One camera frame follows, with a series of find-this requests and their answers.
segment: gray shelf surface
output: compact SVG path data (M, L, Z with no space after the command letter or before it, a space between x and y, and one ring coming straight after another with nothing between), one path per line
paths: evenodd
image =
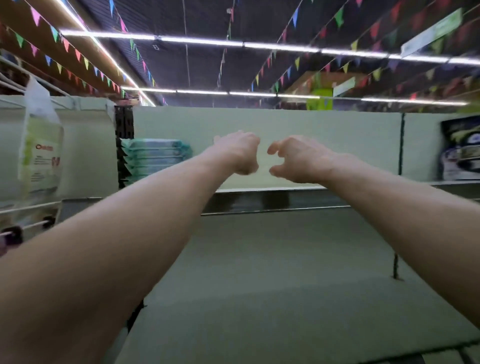
M430 185L457 196L480 201L480 181L432 182ZM75 215L101 198L63 200L58 222ZM253 214L321 208L348 208L348 203L323 187L219 190L203 216Z

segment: black ceiling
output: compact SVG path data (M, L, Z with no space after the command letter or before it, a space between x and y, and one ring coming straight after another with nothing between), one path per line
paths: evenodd
M400 46L421 31L435 24L454 10L463 8L463 27L446 37L442 54L475 55L480 44L475 33L479 29L479 0L113 0L113 16L110 12L110 0L81 0L82 5L104 30L120 30L120 17L129 32L153 33L157 35L176 35L225 39L228 33L230 15L227 9L234 4L232 40L250 40L256 42L282 42L282 32L286 29L287 43L315 44L321 47L350 48L358 40L358 49L380 47L384 51L399 52ZM339 28L335 14L343 6L343 25ZM398 17L392 16L397 6ZM298 8L297 24L294 26L292 15ZM370 32L376 22L380 22L378 35L374 39ZM324 37L319 32L326 27ZM145 61L156 87L165 88L217 88L220 64L224 50L205 46L189 46L188 57L184 45L172 45L157 42L136 41L141 55L137 60L136 51L132 52L129 41L116 41L121 53L132 67L151 86L148 73L144 72ZM332 57L315 54L307 57L303 54L278 52L273 57L271 67L266 64L269 51L249 49L229 49L222 66L221 89L248 90L252 84L255 90L269 90L286 70L293 65L290 80L284 77L284 87L288 88L305 71L321 70ZM300 56L297 71L295 59ZM331 62L331 72L343 72L342 66L352 61L349 72L371 74L382 68L382 78L371 80L364 88L354 89L348 96L364 95L411 95L429 91L437 85L437 98L443 97L445 87L451 88L452 80L476 74L471 67L437 67L434 77L429 80L425 73L434 68L434 64L400 62L392 70L387 61L369 61L343 58ZM264 75L259 77L257 86L255 77L264 65ZM251 107L257 100L238 97L173 96L165 94L169 105L178 106L216 106ZM264 107L273 104L264 103Z

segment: hand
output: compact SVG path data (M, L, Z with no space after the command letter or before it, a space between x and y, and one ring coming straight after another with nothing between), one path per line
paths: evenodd
M253 133L238 131L214 138L214 145L205 152L221 158L233 172L241 175L255 173L258 170L257 151L260 138Z
M314 139L301 135L273 142L268 154L285 158L279 166L273 166L270 174L296 183L327 184L332 179L334 167L342 159L353 156L331 151Z

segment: hanging sign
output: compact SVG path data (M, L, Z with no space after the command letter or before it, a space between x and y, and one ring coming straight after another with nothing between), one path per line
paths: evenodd
M402 45L402 57L409 56L424 46L454 31L462 25L462 19L462 9L460 8Z
M341 85L338 85L337 87L334 87L333 89L333 96L338 96L343 94L344 92L347 92L348 90L351 90L355 88L356 85L356 78L352 77L348 81L345 81Z

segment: stack of wet wipes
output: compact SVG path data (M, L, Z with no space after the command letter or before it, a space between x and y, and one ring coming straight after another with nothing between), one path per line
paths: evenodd
M125 166L131 176L125 178L128 186L192 157L190 145L175 139L121 139Z

